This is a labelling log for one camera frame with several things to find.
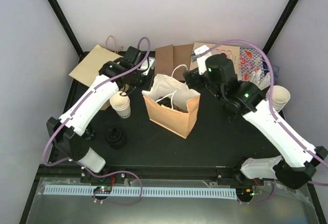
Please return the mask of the black cup lid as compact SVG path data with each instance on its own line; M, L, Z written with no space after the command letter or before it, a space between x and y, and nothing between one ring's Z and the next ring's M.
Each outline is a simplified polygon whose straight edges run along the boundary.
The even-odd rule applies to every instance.
M168 94L166 96L163 96L161 98L159 98L156 103L161 105L161 106L165 106L167 108L170 108L170 109L176 109L176 106L174 105L173 103L173 98L174 94Z

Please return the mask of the yellow kraft paper bag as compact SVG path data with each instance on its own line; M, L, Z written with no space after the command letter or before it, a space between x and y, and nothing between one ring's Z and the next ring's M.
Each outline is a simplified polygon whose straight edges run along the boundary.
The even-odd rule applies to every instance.
M90 87L102 66L108 61L114 61L118 58L120 58L120 55L96 45L70 72L69 76Z

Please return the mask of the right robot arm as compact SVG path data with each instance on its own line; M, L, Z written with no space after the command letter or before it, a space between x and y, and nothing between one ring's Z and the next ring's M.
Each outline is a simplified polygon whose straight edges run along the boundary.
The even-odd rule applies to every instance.
M197 68L183 74L188 87L208 88L223 107L240 114L280 152L272 158L242 159L233 171L234 181L244 185L255 178L275 179L291 189L310 182L327 149L305 141L275 110L271 111L265 93L252 82L238 80L233 62L224 53L201 57L197 63Z

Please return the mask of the stack of white paper cups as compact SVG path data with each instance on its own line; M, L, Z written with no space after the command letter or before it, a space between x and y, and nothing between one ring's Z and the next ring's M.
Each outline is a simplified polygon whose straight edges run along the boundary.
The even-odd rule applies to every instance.
M123 91L118 91L110 97L110 105L120 118L128 118L131 115L130 99Z

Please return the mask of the blue checkered paper bag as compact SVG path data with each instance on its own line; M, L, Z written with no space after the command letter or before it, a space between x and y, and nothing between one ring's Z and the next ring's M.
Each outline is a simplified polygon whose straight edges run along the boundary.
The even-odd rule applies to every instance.
M240 48L238 68L241 71L241 80L249 81L253 71L262 70L265 76L262 55L253 48Z

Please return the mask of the stack of pulp cup carriers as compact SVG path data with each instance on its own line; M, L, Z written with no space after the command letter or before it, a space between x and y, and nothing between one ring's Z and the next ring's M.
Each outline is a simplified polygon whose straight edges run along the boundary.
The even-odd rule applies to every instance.
M102 107L100 108L101 111L107 110L111 106L110 100L107 100Z

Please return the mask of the cup of white straws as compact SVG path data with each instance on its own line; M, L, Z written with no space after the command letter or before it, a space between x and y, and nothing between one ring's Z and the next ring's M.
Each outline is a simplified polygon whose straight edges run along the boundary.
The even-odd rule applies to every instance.
M267 73L265 76L262 76L262 70L253 71L249 82L255 84L260 90L264 90L270 86L271 75Z

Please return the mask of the orange paper bag white handles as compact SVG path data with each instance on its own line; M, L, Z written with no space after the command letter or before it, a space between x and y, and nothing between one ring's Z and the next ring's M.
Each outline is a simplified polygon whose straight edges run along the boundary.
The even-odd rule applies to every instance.
M186 139L197 121L200 93L190 89L173 77L156 74L149 91L143 90L149 120L174 134ZM168 94L174 94L172 100L176 109L161 106L156 101Z

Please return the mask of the cakes printed paper bag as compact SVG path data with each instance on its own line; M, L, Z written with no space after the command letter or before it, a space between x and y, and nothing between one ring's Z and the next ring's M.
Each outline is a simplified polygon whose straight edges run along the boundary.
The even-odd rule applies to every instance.
M197 49L203 45L206 45L208 48L215 46L215 44L195 42L193 45L193 51L195 51L195 49ZM240 47L230 46L230 45L221 45L211 51L212 55L221 54L221 53L224 53L228 59L235 61L235 59L240 56Z

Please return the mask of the brown flat paper bag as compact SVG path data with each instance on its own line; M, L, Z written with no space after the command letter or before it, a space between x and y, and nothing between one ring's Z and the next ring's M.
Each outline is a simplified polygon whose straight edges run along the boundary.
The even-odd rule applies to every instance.
M164 74L170 76L172 71L179 65L186 65L189 69L193 44L188 45L167 45L155 50L155 75Z

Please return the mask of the stack of black cup lids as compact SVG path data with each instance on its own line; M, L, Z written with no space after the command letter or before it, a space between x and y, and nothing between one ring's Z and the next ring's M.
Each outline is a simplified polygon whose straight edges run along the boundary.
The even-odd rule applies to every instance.
M122 149L127 143L127 137L122 128L111 126L105 134L105 139L112 149Z

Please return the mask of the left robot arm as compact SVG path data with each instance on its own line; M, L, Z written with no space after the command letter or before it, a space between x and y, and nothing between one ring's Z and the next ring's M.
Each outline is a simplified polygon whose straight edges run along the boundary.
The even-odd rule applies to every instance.
M148 74L156 65L149 54L129 47L124 56L104 63L81 98L58 119L52 117L47 121L48 144L64 153L68 160L91 170L98 182L107 181L110 170L105 167L106 160L89 144L94 137L90 121L107 101L122 118L130 116L129 93L123 88L136 89L147 83Z

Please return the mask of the stack of plain paper cups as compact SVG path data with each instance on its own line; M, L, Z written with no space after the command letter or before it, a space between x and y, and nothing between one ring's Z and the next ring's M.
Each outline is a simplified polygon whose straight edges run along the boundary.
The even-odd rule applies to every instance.
M273 86L272 95L270 94L270 91L271 89L269 88L266 93L266 97L269 101L269 107L276 112L280 112L289 102L291 94L285 87L279 85Z

